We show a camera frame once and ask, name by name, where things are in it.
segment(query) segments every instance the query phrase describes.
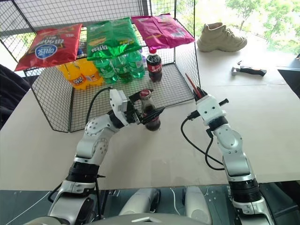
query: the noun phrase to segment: snack bag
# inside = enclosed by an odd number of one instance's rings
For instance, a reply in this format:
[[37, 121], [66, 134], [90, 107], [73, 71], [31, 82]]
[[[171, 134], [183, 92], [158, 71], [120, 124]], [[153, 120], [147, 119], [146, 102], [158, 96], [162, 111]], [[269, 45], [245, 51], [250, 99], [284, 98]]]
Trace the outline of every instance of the snack bag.
[[150, 50], [174, 48], [195, 41], [170, 14], [133, 16], [131, 19]]
[[76, 60], [82, 24], [39, 30], [15, 71], [52, 67]]
[[112, 59], [141, 49], [129, 17], [87, 27], [87, 59]]

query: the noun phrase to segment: wire mesh cage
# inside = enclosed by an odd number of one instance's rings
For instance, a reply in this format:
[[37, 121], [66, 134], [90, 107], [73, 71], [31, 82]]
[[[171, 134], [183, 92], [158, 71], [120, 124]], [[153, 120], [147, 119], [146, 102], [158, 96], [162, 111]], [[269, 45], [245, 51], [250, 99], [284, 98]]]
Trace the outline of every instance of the wire mesh cage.
[[[80, 58], [86, 57], [86, 27], [103, 20], [170, 13], [192, 36], [195, 35], [195, 0], [6, 0], [0, 2], [0, 13], [0, 41], [15, 61], [26, 53], [37, 31], [76, 23], [83, 24], [79, 42], [83, 54]], [[142, 55], [147, 56], [148, 48], [135, 26], [134, 29], [142, 46]], [[27, 77], [37, 76], [31, 89], [51, 128], [73, 132], [84, 128], [90, 101], [98, 90], [107, 86], [123, 90], [127, 96], [145, 88], [154, 89], [152, 96], [157, 107], [193, 99], [185, 73], [200, 86], [195, 51], [194, 43], [158, 50], [163, 63], [163, 78], [156, 83], [150, 80], [146, 71], [143, 79], [134, 79], [128, 84], [117, 82], [76, 90], [56, 67], [24, 72]], [[90, 118], [110, 109], [109, 93], [104, 92], [94, 102]]]

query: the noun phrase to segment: green chip bag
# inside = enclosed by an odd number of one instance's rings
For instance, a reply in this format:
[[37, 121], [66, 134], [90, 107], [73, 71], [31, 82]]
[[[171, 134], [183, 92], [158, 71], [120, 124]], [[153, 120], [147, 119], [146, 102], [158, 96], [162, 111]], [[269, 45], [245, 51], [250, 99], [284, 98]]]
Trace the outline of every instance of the green chip bag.
[[87, 60], [112, 59], [141, 48], [129, 17], [87, 27]]

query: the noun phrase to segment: sneaker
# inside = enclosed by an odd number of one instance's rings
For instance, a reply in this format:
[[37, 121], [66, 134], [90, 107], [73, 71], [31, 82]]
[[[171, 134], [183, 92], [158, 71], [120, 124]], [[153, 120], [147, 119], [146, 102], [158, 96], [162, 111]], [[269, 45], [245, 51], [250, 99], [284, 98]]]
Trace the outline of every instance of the sneaker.
[[201, 52], [211, 52], [219, 49], [225, 52], [235, 52], [247, 44], [247, 39], [236, 36], [230, 29], [221, 22], [205, 24], [202, 34], [197, 40]]

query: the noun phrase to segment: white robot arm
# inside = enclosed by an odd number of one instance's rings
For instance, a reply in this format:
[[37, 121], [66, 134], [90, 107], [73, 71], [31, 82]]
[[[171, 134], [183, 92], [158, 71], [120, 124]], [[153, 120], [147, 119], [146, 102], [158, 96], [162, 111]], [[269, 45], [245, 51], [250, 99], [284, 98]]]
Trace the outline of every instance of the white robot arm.
[[246, 215], [264, 215], [270, 225], [273, 225], [272, 217], [266, 201], [259, 192], [259, 186], [242, 149], [242, 137], [231, 129], [225, 118], [225, 111], [212, 96], [202, 91], [202, 97], [197, 100], [196, 108], [206, 126], [217, 137], [217, 144], [223, 154], [224, 169], [228, 178], [232, 193], [232, 203], [240, 219], [247, 220]]
[[48, 215], [65, 219], [70, 225], [85, 223], [94, 207], [89, 197], [97, 187], [99, 167], [108, 150], [110, 138], [122, 127], [130, 123], [146, 124], [157, 117], [164, 107], [142, 117], [134, 107], [139, 92], [127, 98], [122, 90], [110, 90], [112, 110], [107, 114], [91, 119], [85, 126], [82, 139], [76, 148], [74, 162], [66, 179], [58, 187]]

